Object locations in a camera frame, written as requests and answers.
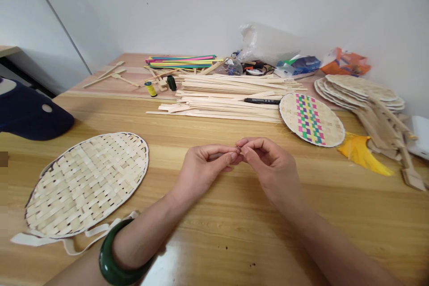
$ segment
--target forearm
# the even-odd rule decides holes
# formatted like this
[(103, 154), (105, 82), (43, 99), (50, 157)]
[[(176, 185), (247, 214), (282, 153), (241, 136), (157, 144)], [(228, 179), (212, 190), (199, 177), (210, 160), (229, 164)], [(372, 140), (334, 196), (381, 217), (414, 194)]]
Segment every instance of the forearm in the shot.
[(284, 213), (331, 285), (403, 285), (308, 205)]
[(115, 261), (123, 269), (143, 266), (191, 206), (192, 202), (166, 194), (118, 233), (113, 243)]
[[(191, 206), (192, 202), (177, 200), (170, 193), (151, 205), (116, 235), (113, 243), (115, 262), (127, 270), (143, 266)], [(47, 285), (108, 286), (98, 267), (100, 246), (94, 246)]]

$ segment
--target white ribbon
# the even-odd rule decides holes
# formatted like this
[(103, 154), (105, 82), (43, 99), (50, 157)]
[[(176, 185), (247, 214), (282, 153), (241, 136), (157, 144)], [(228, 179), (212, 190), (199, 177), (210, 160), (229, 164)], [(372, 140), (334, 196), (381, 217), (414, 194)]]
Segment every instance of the white ribbon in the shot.
[(34, 235), (19, 233), (19, 234), (15, 235), (10, 241), (13, 242), (14, 244), (23, 244), (23, 245), (27, 245), (27, 246), (33, 246), (33, 247), (39, 247), (39, 246), (43, 246), (46, 244), (53, 244), (53, 243), (62, 241), (64, 244), (64, 249), (66, 250), (67, 254), (69, 254), (70, 256), (76, 256), (76, 255), (80, 255), (81, 253), (86, 251), (95, 242), (97, 242), (98, 240), (103, 238), (105, 235), (107, 235), (109, 233), (109, 231), (114, 226), (116, 226), (118, 223), (120, 223), (121, 221), (126, 220), (126, 219), (135, 219), (135, 218), (137, 218), (138, 215), (139, 214), (136, 211), (133, 211), (123, 219), (116, 218), (111, 224), (105, 223), (105, 224), (97, 226), (91, 230), (86, 230), (85, 236), (87, 236), (87, 237), (92, 237), (92, 236), (95, 236), (95, 235), (97, 235), (103, 231), (104, 232), (100, 236), (98, 236), (96, 239), (94, 239), (81, 252), (77, 252), (75, 250), (75, 243), (74, 243), (72, 238), (54, 239), (54, 238), (49, 238), (49, 237), (37, 237)]

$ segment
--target bangle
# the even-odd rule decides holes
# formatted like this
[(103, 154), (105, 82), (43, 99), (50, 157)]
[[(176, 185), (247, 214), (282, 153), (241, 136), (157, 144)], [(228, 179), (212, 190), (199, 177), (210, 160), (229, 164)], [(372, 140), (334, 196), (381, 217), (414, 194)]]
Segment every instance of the bangle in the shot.
[(136, 283), (151, 267), (153, 257), (142, 267), (124, 270), (113, 259), (112, 245), (116, 234), (134, 219), (123, 220), (109, 231), (100, 249), (98, 264), (103, 278), (114, 286), (127, 286)]

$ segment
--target finger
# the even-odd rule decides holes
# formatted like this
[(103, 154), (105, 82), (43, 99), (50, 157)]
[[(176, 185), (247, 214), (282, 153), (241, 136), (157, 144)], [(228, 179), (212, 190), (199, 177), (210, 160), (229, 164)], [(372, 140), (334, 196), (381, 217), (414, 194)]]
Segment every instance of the finger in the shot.
[(217, 158), (216, 160), (211, 161), (209, 164), (211, 164), (211, 166), (213, 167), (213, 170), (216, 173), (219, 173), (227, 166), (229, 166), (232, 162), (234, 162), (237, 157), (238, 157), (237, 152), (229, 152), (229, 153), (225, 153), (224, 155)]
[(243, 147), (246, 143), (256, 140), (256, 139), (260, 139), (259, 137), (255, 137), (255, 138), (242, 138), (240, 141), (237, 141), (236, 146), (238, 147)]
[(260, 159), (259, 155), (251, 148), (244, 146), (242, 147), (241, 151), (244, 154), (246, 162), (249, 163), (249, 165), (253, 168), (253, 170), (255, 170), (258, 174), (262, 174), (264, 171), (269, 169), (269, 166), (267, 166)]
[(216, 153), (216, 154), (212, 154), (208, 157), (207, 161), (213, 161), (216, 160), (217, 158), (221, 157), (222, 155), (224, 155), (225, 153)]
[(222, 144), (210, 144), (210, 145), (202, 145), (197, 147), (197, 149), (201, 152), (202, 155), (208, 160), (210, 155), (215, 155), (217, 153), (229, 153), (236, 152), (237, 147), (229, 147), (227, 145)]
[[(218, 159), (222, 155), (224, 155), (224, 153), (216, 153), (216, 154), (210, 155), (207, 161), (211, 162), (213, 160)], [(244, 159), (243, 155), (239, 154), (238, 157), (235, 159), (235, 161), (231, 163), (231, 165), (238, 165), (239, 163), (243, 162), (243, 159)]]
[(243, 161), (244, 161), (244, 155), (239, 154), (238, 157), (234, 160), (234, 162), (231, 163), (231, 165), (239, 165)]
[(244, 144), (243, 147), (249, 147), (252, 150), (260, 149), (263, 152), (271, 152), (271, 151), (279, 151), (282, 150), (276, 143), (267, 138), (256, 138), (254, 140), (250, 140)]

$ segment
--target white container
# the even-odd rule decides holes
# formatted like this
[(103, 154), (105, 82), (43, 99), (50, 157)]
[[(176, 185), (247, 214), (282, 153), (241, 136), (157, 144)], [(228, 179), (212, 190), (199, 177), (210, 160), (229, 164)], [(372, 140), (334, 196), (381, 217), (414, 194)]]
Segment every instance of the white container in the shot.
[(429, 119), (421, 116), (412, 116), (406, 123), (414, 135), (419, 138), (417, 141), (407, 138), (408, 151), (429, 160)]

